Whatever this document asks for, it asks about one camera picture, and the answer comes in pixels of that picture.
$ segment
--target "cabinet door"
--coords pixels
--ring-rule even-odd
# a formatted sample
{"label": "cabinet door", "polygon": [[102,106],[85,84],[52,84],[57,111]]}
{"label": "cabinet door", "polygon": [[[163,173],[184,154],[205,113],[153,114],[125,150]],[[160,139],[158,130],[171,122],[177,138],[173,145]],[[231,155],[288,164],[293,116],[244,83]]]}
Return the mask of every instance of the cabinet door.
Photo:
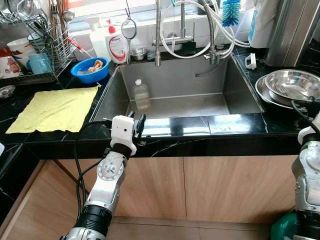
{"label": "cabinet door", "polygon": [[13,215],[1,240],[57,240],[77,218],[75,182],[47,161]]}
{"label": "cabinet door", "polygon": [[[98,159],[80,159],[82,169]],[[74,160],[59,162],[78,177]],[[94,168],[84,177],[90,191],[97,178]],[[130,158],[121,185],[116,216],[186,218],[184,166],[182,157]]]}
{"label": "cabinet door", "polygon": [[184,157],[187,219],[273,223],[295,206],[296,157]]}

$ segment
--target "dish soap bottle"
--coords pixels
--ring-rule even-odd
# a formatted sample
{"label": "dish soap bottle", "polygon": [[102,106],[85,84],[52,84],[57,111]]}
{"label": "dish soap bottle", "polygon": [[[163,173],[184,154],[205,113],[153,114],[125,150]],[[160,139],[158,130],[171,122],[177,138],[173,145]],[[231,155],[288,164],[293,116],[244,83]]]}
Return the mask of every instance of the dish soap bottle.
{"label": "dish soap bottle", "polygon": [[127,59],[127,41],[113,25],[110,24],[108,30],[109,35],[105,37],[105,43],[112,61],[115,64],[123,64]]}
{"label": "dish soap bottle", "polygon": [[97,57],[103,57],[109,60],[111,62],[111,56],[109,54],[109,51],[106,46],[106,33],[104,31],[104,28],[101,26],[99,22],[99,17],[87,17],[86,22],[91,27],[91,33],[89,35],[91,43],[93,45],[95,54]]}
{"label": "dish soap bottle", "polygon": [[133,95],[138,109],[146,109],[150,106],[148,87],[142,83],[141,79],[135,81]]}

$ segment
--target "blue cup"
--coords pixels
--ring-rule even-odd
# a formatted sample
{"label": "blue cup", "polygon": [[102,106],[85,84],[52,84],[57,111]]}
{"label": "blue cup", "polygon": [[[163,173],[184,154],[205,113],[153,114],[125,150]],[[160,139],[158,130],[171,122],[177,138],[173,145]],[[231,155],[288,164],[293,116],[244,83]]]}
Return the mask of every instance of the blue cup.
{"label": "blue cup", "polygon": [[46,53],[30,55],[29,65],[35,75],[52,72],[51,61]]}

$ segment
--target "black countertop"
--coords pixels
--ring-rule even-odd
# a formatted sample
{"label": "black countertop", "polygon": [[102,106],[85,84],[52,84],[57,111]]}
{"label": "black countertop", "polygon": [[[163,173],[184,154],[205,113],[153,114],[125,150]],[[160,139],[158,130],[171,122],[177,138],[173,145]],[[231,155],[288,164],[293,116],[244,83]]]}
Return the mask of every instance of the black countertop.
{"label": "black countertop", "polygon": [[[233,55],[254,89],[256,81],[273,72],[275,68],[266,67],[258,60],[256,70],[246,69],[245,58],[250,51],[248,48],[236,47]],[[261,54],[257,52],[257,59],[263,54],[263,51]],[[83,84],[71,76],[71,67],[69,66],[59,77],[63,88],[96,86],[96,84]],[[109,78],[110,75],[99,82],[101,87],[85,118],[85,123],[92,120],[106,92]],[[39,159],[74,157],[73,144],[77,133],[36,131],[5,134],[36,92],[60,90],[61,85],[53,82],[18,86],[12,98],[0,102],[0,143],[5,145],[4,153],[0,157],[0,167],[3,167],[3,162],[6,162],[8,156],[15,155],[16,149],[21,145],[32,151]],[[297,135],[306,125],[292,110],[261,103],[265,108],[263,113],[149,119],[143,132],[147,146],[138,149],[137,157],[298,154],[300,146],[297,143]],[[79,157],[99,158],[110,140],[110,130],[104,126],[88,127],[79,141]]]}

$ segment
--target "stainless steel sink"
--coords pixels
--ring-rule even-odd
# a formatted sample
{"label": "stainless steel sink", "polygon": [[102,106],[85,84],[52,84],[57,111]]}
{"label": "stainless steel sink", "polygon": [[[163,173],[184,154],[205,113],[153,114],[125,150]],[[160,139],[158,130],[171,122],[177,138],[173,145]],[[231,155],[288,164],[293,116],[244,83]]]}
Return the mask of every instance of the stainless steel sink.
{"label": "stainless steel sink", "polygon": [[151,106],[143,110],[148,119],[263,112],[232,56],[218,66],[200,56],[165,60],[160,67],[154,62],[118,66],[94,120],[129,111],[140,116],[132,93],[139,78],[149,88]]}

